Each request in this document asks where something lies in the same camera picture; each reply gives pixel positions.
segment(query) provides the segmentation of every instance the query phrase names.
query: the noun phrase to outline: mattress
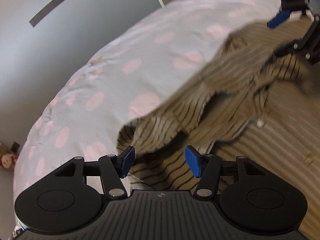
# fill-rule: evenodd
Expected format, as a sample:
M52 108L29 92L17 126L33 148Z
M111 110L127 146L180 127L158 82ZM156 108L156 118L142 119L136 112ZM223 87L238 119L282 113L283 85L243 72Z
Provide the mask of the mattress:
M100 49L31 128L16 164L14 199L75 156L95 161L117 153L124 124L169 98L230 32L267 21L279 6L280 0L175 0ZM102 193L98 178L88 184Z

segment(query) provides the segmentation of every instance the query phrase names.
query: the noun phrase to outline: blue gripper pad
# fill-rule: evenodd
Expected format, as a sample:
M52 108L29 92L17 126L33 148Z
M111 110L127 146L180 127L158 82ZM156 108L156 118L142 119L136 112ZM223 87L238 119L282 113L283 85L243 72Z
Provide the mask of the blue gripper pad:
M277 14L270 22L267 23L269 29L274 29L278 27L281 23L284 23L287 19L290 18L291 11L282 11Z
M129 170L131 169L134 159L135 159L135 151L134 148L127 148L128 152L123 152L124 157L122 159L122 165L121 165L121 179L125 178L128 175Z
M195 176L196 178L200 178L201 166L199 157L201 157L201 154L198 153L198 151L192 146L187 146L185 149L185 157L193 176Z

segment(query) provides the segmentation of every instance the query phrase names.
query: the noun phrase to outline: striped fabric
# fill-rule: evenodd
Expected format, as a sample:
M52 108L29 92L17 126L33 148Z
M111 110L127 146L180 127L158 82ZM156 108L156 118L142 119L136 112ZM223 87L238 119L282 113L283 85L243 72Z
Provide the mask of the striped fabric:
M311 22L275 30L255 23L233 33L210 64L148 116L119 132L136 149L132 188L194 190L186 145L234 161L245 155L301 190L308 212L300 231L320 239L320 70L296 55L274 58ZM232 181L223 177L219 190Z

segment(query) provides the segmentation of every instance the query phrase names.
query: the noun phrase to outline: metal screw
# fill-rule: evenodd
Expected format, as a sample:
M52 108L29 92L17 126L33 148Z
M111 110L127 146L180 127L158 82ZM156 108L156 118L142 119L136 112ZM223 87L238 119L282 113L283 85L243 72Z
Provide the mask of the metal screw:
M200 197L209 197L212 194L212 191L207 188L202 188L197 190L197 195Z
M121 197L124 194L124 190L120 188L113 188L109 190L109 195L113 197Z
M257 121L257 126L258 126L259 128L262 128L262 127L264 127L265 125L266 125L266 122L265 122L262 118L258 119L258 121Z

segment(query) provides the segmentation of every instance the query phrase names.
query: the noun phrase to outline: stuffed toy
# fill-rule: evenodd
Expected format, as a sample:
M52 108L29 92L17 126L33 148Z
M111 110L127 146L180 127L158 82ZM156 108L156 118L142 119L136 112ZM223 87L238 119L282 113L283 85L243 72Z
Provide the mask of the stuffed toy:
M0 168L13 172L17 162L17 154L0 143Z

